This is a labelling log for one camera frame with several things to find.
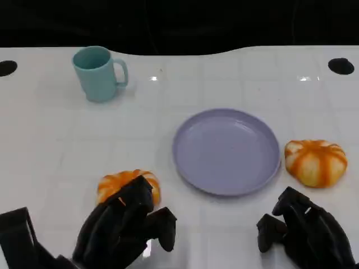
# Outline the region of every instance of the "teal mug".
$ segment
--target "teal mug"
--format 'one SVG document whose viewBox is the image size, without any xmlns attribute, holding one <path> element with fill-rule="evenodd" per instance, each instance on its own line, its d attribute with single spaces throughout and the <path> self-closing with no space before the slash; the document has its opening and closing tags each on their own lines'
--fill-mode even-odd
<svg viewBox="0 0 359 269">
<path fill-rule="evenodd" d="M 123 68 L 125 80 L 117 82 L 113 64 Z M 81 49 L 72 58 L 72 64 L 79 77 L 82 89 L 88 101 L 102 103 L 115 97 L 118 87 L 128 84 L 126 63 L 121 59 L 112 59 L 108 49 L 92 46 Z"/>
</svg>

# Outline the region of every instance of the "small pumpkin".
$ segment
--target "small pumpkin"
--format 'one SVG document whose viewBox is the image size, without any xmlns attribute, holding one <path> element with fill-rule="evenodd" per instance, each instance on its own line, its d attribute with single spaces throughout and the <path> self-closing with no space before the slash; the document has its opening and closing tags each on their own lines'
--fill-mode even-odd
<svg viewBox="0 0 359 269">
<path fill-rule="evenodd" d="M 160 202 L 160 188 L 157 177 L 149 172 L 136 169 L 134 171 L 123 171 L 114 175 L 106 175 L 99 183 L 97 191 L 97 203 L 106 201 L 108 197 L 118 192 L 124 185 L 142 175 L 152 186 L 152 198 L 154 205 Z"/>
<path fill-rule="evenodd" d="M 292 140 L 286 144 L 284 155 L 287 171 L 314 188 L 334 185 L 348 165 L 342 148 L 325 140 Z"/>
</svg>

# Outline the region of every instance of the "tabletop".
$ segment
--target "tabletop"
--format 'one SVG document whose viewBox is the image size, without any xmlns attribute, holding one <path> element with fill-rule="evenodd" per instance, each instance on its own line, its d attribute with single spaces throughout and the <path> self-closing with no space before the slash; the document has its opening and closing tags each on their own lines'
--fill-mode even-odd
<svg viewBox="0 0 359 269">
<path fill-rule="evenodd" d="M 178 218 L 174 251 L 154 252 L 151 268 L 294 268 L 283 248 L 260 254 L 257 247 L 256 223 L 286 186 L 334 215 L 359 260 L 359 72 L 341 76 L 328 68 L 340 57 L 359 68 L 359 47 L 253 47 L 188 57 L 113 53 L 127 62 L 130 84 L 105 104 L 86 101 L 71 66 L 78 50 L 0 49 L 2 61 L 18 64 L 0 78 L 0 212 L 27 206 L 39 241 L 54 255 L 71 255 L 102 176 L 144 169 L 159 178 L 162 206 Z M 248 196 L 222 199 L 195 190 L 176 172 L 172 139 L 185 119 L 217 107 L 263 119 L 282 152 L 292 139 L 340 144 L 346 174 L 333 188 L 309 189 L 282 162 L 275 179 Z"/>
</svg>

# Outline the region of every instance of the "plate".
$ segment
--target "plate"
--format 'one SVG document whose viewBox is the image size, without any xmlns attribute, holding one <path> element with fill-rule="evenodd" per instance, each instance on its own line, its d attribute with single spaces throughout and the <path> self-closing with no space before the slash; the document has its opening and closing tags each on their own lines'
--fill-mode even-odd
<svg viewBox="0 0 359 269">
<path fill-rule="evenodd" d="M 262 188 L 280 166 L 273 131 L 258 118 L 234 109 L 207 110 L 185 121 L 172 151 L 185 180 L 221 196 Z"/>
</svg>

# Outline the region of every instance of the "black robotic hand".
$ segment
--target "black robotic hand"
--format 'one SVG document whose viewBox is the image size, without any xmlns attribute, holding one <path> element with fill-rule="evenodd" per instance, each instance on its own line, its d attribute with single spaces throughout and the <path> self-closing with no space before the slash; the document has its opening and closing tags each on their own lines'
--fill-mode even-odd
<svg viewBox="0 0 359 269">
<path fill-rule="evenodd" d="M 288 187 L 272 214 L 257 223 L 258 247 L 266 252 L 273 243 L 284 245 L 287 255 L 301 269 L 349 269 L 355 264 L 348 238 L 335 218 L 308 197 Z"/>
<path fill-rule="evenodd" d="M 81 228 L 72 260 L 54 258 L 38 242 L 26 208 L 0 215 L 0 267 L 11 269 L 123 269 L 159 240 L 170 252 L 176 217 L 164 207 L 153 211 L 151 185 L 139 176 L 99 204 Z"/>
</svg>

